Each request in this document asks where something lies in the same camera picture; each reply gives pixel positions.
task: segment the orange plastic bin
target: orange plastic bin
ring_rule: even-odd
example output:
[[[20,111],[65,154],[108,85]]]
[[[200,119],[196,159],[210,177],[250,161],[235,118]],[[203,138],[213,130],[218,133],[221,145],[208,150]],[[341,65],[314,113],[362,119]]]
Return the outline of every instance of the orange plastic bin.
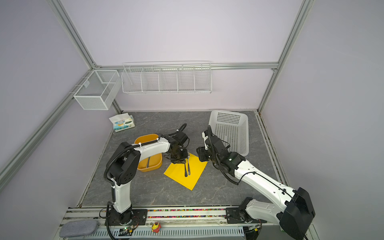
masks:
[[[157,134],[144,135],[144,136],[138,137],[135,140],[135,144],[138,144],[139,142],[144,143],[144,142],[149,142],[149,141],[152,141],[152,140],[156,140],[156,138],[158,138],[158,137],[159,136]],[[161,153],[153,155],[153,156],[150,157],[149,167],[147,167],[147,163],[148,163],[148,158],[146,158],[143,161],[139,162],[139,165],[137,166],[137,169],[142,171],[142,172],[148,172],[148,171],[152,171],[152,170],[158,169],[159,167],[161,167],[161,164],[163,163],[163,156],[161,155]]]

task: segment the white mesh basket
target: white mesh basket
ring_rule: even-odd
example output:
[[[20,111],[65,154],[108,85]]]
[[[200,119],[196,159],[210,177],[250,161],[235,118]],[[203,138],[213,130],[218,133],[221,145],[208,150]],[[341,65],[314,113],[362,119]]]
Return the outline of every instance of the white mesh basket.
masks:
[[[116,70],[93,70],[73,97],[84,110],[108,110],[120,88]]]
[[[231,152],[242,156],[248,155],[248,116],[243,113],[213,110],[209,118],[209,125],[214,135],[228,142]]]
[[[122,90],[127,94],[211,93],[210,62],[173,65],[123,63]]]

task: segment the yellow cloth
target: yellow cloth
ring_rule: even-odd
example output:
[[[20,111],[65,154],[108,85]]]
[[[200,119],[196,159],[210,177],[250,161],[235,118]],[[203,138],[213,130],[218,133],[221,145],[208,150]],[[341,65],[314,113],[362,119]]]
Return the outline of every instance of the yellow cloth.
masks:
[[[164,172],[164,175],[175,180],[176,182],[180,183],[184,187],[188,188],[189,190],[193,190],[195,187],[197,180],[200,178],[201,174],[204,171],[205,166],[207,165],[207,162],[200,162],[199,158],[195,155],[191,154],[189,157],[189,168],[191,175],[188,177],[185,176],[185,167],[187,167],[188,171],[188,164],[173,164],[171,163],[167,170]]]

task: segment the black mounting plate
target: black mounting plate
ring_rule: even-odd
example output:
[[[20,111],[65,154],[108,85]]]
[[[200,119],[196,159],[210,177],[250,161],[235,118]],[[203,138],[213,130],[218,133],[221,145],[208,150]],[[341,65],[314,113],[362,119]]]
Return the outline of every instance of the black mounting plate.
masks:
[[[145,225],[145,221],[147,220],[147,209],[132,209],[133,216],[132,217],[132,222],[129,225],[137,225],[137,222],[139,221],[139,225]],[[109,213],[109,218],[108,218],[108,225],[109,226],[121,226],[117,219],[113,219],[111,216],[111,213]]]
[[[239,215],[239,208],[238,207],[227,207],[225,209],[225,219],[227,220],[228,223],[245,223],[240,221],[240,215]],[[249,223],[266,223],[264,220],[258,220],[258,219],[252,219],[251,222]]]

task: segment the gray marble tabletop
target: gray marble tabletop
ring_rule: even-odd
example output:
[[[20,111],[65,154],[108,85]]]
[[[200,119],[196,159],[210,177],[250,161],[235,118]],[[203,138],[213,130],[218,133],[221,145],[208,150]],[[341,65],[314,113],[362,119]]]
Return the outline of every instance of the gray marble tabletop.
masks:
[[[249,154],[246,159],[264,173],[277,179],[254,112],[242,113],[248,116],[249,124]],[[186,122],[188,125],[184,132],[190,138],[188,150],[197,156],[196,148],[204,144],[201,133],[207,129],[210,117],[209,111],[130,114],[134,117],[136,127],[112,134],[82,203],[83,207],[106,205],[107,201],[112,199],[111,185],[104,181],[103,172],[107,161],[121,142],[133,144],[135,139],[142,135],[171,133]],[[131,183],[131,202],[134,207],[239,205],[246,197],[269,202],[266,197],[244,182],[239,185],[230,183],[210,162],[192,191],[163,174],[169,165],[170,161],[163,157],[163,164],[159,169],[149,172],[137,171]]]

